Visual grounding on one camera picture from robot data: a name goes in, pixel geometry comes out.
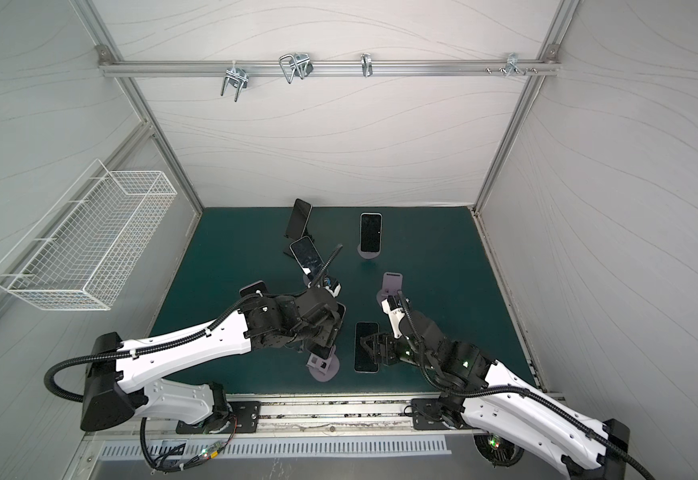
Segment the teal-edged phone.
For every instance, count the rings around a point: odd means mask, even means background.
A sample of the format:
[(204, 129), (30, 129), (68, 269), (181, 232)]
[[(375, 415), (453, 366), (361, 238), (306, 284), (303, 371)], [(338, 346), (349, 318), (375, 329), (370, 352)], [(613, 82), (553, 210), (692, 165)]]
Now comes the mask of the teal-edged phone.
[(377, 323), (359, 322), (356, 325), (354, 370), (357, 373), (373, 374), (379, 371), (374, 353), (374, 341), (378, 333)]

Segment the pink-edged phone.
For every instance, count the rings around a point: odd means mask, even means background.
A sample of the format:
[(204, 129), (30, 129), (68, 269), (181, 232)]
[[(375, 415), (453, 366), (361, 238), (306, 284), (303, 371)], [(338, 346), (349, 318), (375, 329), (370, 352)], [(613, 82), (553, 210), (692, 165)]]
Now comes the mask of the pink-edged phone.
[(306, 348), (311, 354), (322, 359), (328, 359), (332, 355), (345, 314), (346, 306), (338, 303), (337, 308), (319, 325), (315, 336), (306, 343)]

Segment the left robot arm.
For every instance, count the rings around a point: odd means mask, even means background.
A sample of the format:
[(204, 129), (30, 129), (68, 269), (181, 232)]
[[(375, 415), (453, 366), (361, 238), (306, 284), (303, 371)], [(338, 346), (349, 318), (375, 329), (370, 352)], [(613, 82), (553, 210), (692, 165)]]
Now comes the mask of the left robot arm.
[(80, 427), (85, 432), (135, 418), (176, 420), (180, 433), (218, 432), (236, 414), (222, 385), (184, 384), (170, 380), (170, 375), (212, 360), (295, 343), (328, 361), (345, 313), (336, 292), (327, 287), (274, 295), (258, 284), (205, 323), (143, 339), (104, 334), (91, 354), (50, 367), (44, 385), (51, 394), (81, 404)]

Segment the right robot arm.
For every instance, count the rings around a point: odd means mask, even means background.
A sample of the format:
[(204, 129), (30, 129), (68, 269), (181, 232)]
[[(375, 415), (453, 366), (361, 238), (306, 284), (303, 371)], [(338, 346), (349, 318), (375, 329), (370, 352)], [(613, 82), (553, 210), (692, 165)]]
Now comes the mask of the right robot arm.
[(624, 423), (569, 408), (478, 346), (446, 336), (404, 298), (389, 297), (382, 308), (391, 331), (358, 328), (356, 352), (372, 369), (411, 365), (437, 391), (404, 408), (415, 429), (472, 430), (478, 453), (495, 467), (512, 467), (531, 454), (567, 479), (623, 479), (628, 469), (652, 478), (630, 454)]

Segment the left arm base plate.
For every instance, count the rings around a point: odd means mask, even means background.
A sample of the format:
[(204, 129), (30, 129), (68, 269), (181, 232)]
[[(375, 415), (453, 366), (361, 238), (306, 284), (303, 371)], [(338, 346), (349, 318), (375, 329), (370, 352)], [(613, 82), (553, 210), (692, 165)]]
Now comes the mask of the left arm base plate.
[(261, 403), (258, 401), (223, 402), (214, 406), (211, 415), (200, 423), (190, 425), (179, 421), (177, 434), (210, 435), (255, 433), (258, 428)]

